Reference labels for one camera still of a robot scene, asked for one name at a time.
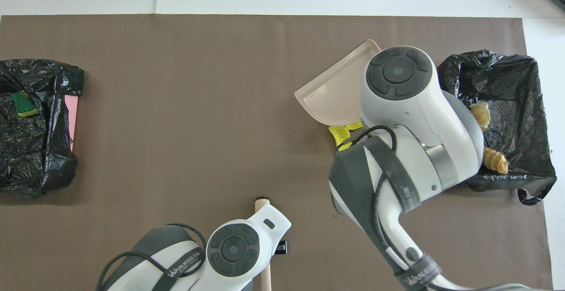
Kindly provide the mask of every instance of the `black cable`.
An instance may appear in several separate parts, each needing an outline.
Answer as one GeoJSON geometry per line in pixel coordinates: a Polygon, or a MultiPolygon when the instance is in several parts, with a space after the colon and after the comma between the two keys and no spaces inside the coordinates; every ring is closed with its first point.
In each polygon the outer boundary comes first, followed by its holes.
{"type": "Polygon", "coordinates": [[[152,265],[154,265],[157,269],[161,270],[161,272],[165,272],[167,269],[165,269],[162,265],[160,265],[157,261],[155,261],[153,258],[151,258],[150,255],[148,255],[147,253],[142,253],[139,251],[127,251],[125,253],[120,253],[119,255],[113,257],[112,260],[110,260],[107,265],[105,265],[102,274],[100,275],[99,279],[98,279],[98,283],[96,284],[96,291],[101,291],[102,289],[102,283],[104,281],[104,277],[108,272],[108,269],[119,259],[121,259],[122,257],[127,257],[127,256],[137,256],[137,257],[142,257],[143,259],[149,261],[152,265]]]}
{"type": "MultiPolygon", "coordinates": [[[[385,130],[390,134],[390,138],[392,139],[392,150],[395,151],[396,150],[396,135],[394,134],[394,131],[389,128],[388,126],[385,125],[375,125],[371,128],[368,128],[367,130],[361,132],[361,134],[359,134],[358,136],[356,136],[353,140],[351,140],[351,145],[355,145],[357,144],[357,142],[359,142],[362,138],[364,138],[367,134],[375,131],[375,130],[385,130]]],[[[336,148],[336,151],[339,151],[339,148],[341,148],[342,146],[345,145],[345,142],[341,142],[336,148]]]]}
{"type": "MultiPolygon", "coordinates": [[[[206,239],[204,238],[204,236],[200,233],[200,231],[198,231],[198,229],[190,226],[190,225],[185,225],[185,224],[179,224],[179,223],[173,223],[173,224],[167,224],[167,226],[179,226],[182,228],[186,228],[189,229],[191,231],[193,231],[198,238],[200,239],[200,241],[202,241],[202,257],[201,257],[201,261],[200,263],[192,270],[187,271],[185,273],[183,273],[180,277],[187,277],[193,273],[195,273],[196,271],[198,271],[198,269],[200,269],[200,267],[202,267],[202,265],[204,265],[204,260],[206,259],[206,239]]],[[[160,265],[157,261],[155,261],[153,258],[151,258],[150,255],[147,255],[147,253],[142,253],[140,251],[127,251],[125,253],[120,253],[119,255],[115,256],[112,260],[110,260],[107,265],[105,265],[104,270],[102,271],[102,274],[100,275],[100,278],[98,279],[98,283],[96,285],[96,291],[101,291],[102,289],[102,284],[104,281],[104,277],[106,276],[109,268],[119,259],[121,259],[122,257],[127,257],[127,256],[137,256],[137,257],[142,257],[143,259],[149,261],[152,265],[154,265],[157,269],[159,269],[161,272],[165,272],[167,269],[165,269],[162,265],[160,265]]]]}
{"type": "MultiPolygon", "coordinates": [[[[433,283],[428,283],[426,285],[426,287],[429,287],[430,289],[436,290],[436,291],[456,291],[454,289],[449,289],[448,287],[440,287],[438,285],[435,285],[433,283]]],[[[501,284],[501,285],[495,285],[494,287],[484,287],[482,289],[472,289],[471,291],[519,291],[519,290],[523,290],[523,291],[527,291],[529,289],[529,287],[525,286],[525,285],[521,285],[518,283],[506,283],[506,284],[501,284]]]]}
{"type": "Polygon", "coordinates": [[[185,225],[185,224],[179,224],[179,223],[172,223],[172,224],[167,224],[167,226],[179,226],[182,228],[186,228],[189,229],[191,231],[193,231],[198,238],[200,238],[200,241],[202,241],[202,249],[203,249],[203,253],[202,253],[202,260],[200,261],[200,263],[196,266],[196,268],[187,271],[185,273],[183,273],[180,277],[188,277],[189,275],[195,273],[196,271],[198,271],[198,269],[200,269],[200,267],[202,267],[202,265],[204,265],[204,260],[206,260],[206,239],[204,239],[204,236],[200,233],[200,231],[198,231],[198,229],[190,226],[190,225],[185,225]]]}
{"type": "Polygon", "coordinates": [[[375,225],[375,233],[381,238],[381,242],[383,243],[383,247],[386,249],[390,247],[388,240],[385,238],[383,227],[381,226],[381,220],[379,218],[379,211],[377,207],[379,206],[379,196],[381,194],[381,188],[383,188],[383,182],[385,181],[386,177],[384,173],[381,173],[381,177],[379,178],[379,182],[377,182],[377,188],[375,190],[375,194],[373,194],[373,218],[374,218],[374,225],[375,225]]]}
{"type": "Polygon", "coordinates": [[[347,215],[346,212],[339,210],[339,208],[337,208],[337,204],[335,203],[335,198],[333,197],[333,194],[331,194],[331,204],[333,205],[333,209],[335,209],[335,211],[340,214],[340,215],[347,215]]]}

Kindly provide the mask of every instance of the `gray button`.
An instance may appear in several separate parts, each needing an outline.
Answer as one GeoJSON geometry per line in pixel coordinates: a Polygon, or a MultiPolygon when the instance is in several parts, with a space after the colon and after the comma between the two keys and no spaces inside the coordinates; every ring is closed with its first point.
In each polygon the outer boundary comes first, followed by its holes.
{"type": "Polygon", "coordinates": [[[228,237],[228,235],[230,235],[232,233],[232,229],[233,226],[226,226],[222,229],[220,229],[219,231],[217,231],[214,236],[212,236],[212,239],[210,241],[210,247],[214,248],[214,249],[218,249],[220,248],[220,244],[222,243],[222,240],[224,240],[226,237],[228,237]]]}
{"type": "Polygon", "coordinates": [[[416,49],[410,49],[406,52],[406,56],[412,58],[412,60],[416,62],[418,70],[422,72],[429,72],[432,70],[432,65],[429,62],[428,56],[424,53],[416,49]]]}
{"type": "Polygon", "coordinates": [[[415,262],[420,258],[416,249],[412,247],[408,247],[408,249],[406,249],[406,257],[408,258],[408,260],[415,262]]]}
{"type": "Polygon", "coordinates": [[[222,245],[222,256],[228,261],[235,262],[245,255],[245,242],[240,237],[230,237],[222,245]]]}
{"type": "Polygon", "coordinates": [[[249,271],[257,262],[257,251],[249,250],[245,258],[236,265],[236,271],[242,275],[249,271]]]}
{"type": "Polygon", "coordinates": [[[412,92],[419,90],[425,81],[426,79],[424,78],[424,76],[420,74],[413,76],[412,79],[410,79],[408,82],[404,82],[403,84],[397,86],[396,90],[394,90],[394,94],[396,96],[406,96],[407,94],[412,94],[412,92]]]}
{"type": "Polygon", "coordinates": [[[374,69],[371,69],[369,72],[369,80],[371,85],[382,94],[387,94],[390,90],[390,84],[384,80],[380,68],[374,67],[374,69]]]}
{"type": "Polygon", "coordinates": [[[259,236],[249,225],[238,224],[236,225],[236,234],[244,237],[248,245],[254,245],[258,242],[259,236]]]}
{"type": "Polygon", "coordinates": [[[371,65],[382,65],[388,58],[398,56],[402,52],[402,47],[391,47],[376,54],[371,59],[371,65]]]}
{"type": "Polygon", "coordinates": [[[273,222],[270,219],[263,220],[263,224],[267,225],[268,228],[271,229],[275,228],[275,224],[273,224],[273,222]]]}
{"type": "Polygon", "coordinates": [[[222,257],[220,257],[219,253],[212,253],[212,256],[210,256],[210,264],[220,275],[227,276],[232,273],[232,265],[226,263],[222,257]]]}
{"type": "Polygon", "coordinates": [[[404,56],[390,58],[383,67],[383,76],[391,83],[402,83],[410,79],[415,70],[414,61],[404,56]]]}

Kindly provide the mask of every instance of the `croissant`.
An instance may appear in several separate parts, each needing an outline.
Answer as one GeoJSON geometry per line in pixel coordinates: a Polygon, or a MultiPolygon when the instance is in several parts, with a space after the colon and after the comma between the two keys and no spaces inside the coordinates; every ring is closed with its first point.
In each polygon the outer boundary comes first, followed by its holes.
{"type": "Polygon", "coordinates": [[[481,129],[483,131],[486,130],[490,123],[489,104],[486,102],[474,103],[469,106],[469,110],[471,110],[475,120],[478,122],[478,125],[481,126],[481,129]]]}
{"type": "Polygon", "coordinates": [[[492,148],[485,147],[482,155],[482,164],[489,170],[495,170],[504,175],[508,174],[508,160],[506,160],[504,154],[492,148]]]}

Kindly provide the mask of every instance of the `black clip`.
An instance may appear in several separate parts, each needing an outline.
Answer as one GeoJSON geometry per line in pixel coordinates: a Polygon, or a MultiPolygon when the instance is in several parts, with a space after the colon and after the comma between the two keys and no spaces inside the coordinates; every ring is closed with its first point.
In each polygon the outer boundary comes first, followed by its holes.
{"type": "Polygon", "coordinates": [[[287,255],[288,254],[288,241],[281,240],[279,242],[279,245],[277,246],[277,249],[275,249],[275,254],[276,255],[287,255]]]}

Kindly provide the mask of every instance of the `pink paper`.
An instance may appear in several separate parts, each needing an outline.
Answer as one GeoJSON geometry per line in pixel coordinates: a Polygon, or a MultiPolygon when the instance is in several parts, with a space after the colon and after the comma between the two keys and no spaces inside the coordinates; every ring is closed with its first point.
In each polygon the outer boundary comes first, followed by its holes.
{"type": "Polygon", "coordinates": [[[76,108],[79,105],[78,96],[68,96],[65,95],[65,105],[69,111],[69,135],[71,136],[71,151],[72,146],[75,144],[75,122],[76,122],[76,108]]]}

